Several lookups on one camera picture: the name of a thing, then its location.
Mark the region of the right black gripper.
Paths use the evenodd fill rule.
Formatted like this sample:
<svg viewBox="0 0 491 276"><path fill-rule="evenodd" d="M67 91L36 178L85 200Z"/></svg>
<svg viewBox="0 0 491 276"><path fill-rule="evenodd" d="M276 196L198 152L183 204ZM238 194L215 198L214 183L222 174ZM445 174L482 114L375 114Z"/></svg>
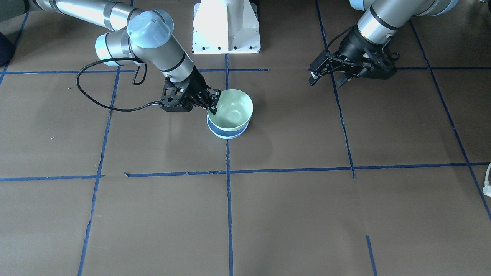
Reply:
<svg viewBox="0 0 491 276"><path fill-rule="evenodd" d="M193 67L189 77L182 82L174 83L170 77L165 78L160 108L166 112L190 112L193 107L199 107L216 115L215 103L219 101L221 92L219 89L210 89L203 75Z"/></svg>

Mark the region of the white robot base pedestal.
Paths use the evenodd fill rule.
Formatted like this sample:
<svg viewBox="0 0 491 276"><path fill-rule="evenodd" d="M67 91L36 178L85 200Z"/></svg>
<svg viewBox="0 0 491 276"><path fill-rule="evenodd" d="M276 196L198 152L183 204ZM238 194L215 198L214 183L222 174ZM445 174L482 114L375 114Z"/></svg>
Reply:
<svg viewBox="0 0 491 276"><path fill-rule="evenodd" d="M193 53L256 54L260 50L255 3L249 0L202 0L194 5Z"/></svg>

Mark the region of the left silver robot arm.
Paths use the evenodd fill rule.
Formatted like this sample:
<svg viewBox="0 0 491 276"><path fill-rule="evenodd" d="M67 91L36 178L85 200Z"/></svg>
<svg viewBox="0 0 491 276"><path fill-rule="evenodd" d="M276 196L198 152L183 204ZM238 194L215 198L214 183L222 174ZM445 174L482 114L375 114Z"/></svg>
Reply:
<svg viewBox="0 0 491 276"><path fill-rule="evenodd" d="M396 72L399 54L389 46L394 35L412 17L438 16L456 6L456 0L351 0L351 7L363 11L361 18L331 39L310 64L313 86L326 74L342 73L336 81L364 77L387 80Z"/></svg>

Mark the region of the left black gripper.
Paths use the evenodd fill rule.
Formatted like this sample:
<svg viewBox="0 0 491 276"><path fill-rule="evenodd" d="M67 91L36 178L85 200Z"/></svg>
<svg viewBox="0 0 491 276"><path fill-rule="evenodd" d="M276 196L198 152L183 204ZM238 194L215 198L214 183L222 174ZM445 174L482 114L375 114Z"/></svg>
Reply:
<svg viewBox="0 0 491 276"><path fill-rule="evenodd" d="M336 73L339 74L335 81L337 88L341 88L346 82L356 77L387 80L397 72L393 58L383 52L383 46L366 40L358 29L351 29L348 32L340 43L337 56L345 61L361 64L361 66L345 65L339 69L340 61L337 61L335 56L331 53L321 53L310 64L309 84L311 86L314 86L320 77L336 70Z"/></svg>

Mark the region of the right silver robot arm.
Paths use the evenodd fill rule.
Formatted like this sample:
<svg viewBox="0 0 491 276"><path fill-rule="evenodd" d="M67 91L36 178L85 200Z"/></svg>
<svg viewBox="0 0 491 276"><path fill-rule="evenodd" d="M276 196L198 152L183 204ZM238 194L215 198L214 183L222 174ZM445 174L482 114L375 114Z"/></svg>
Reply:
<svg viewBox="0 0 491 276"><path fill-rule="evenodd" d="M114 0L26 0L25 12L56 12L109 30L96 40L99 61L109 66L152 63L165 77L158 105L167 112L189 112L193 107L216 114L220 90L211 89L173 36L174 21L162 9L145 11Z"/></svg>

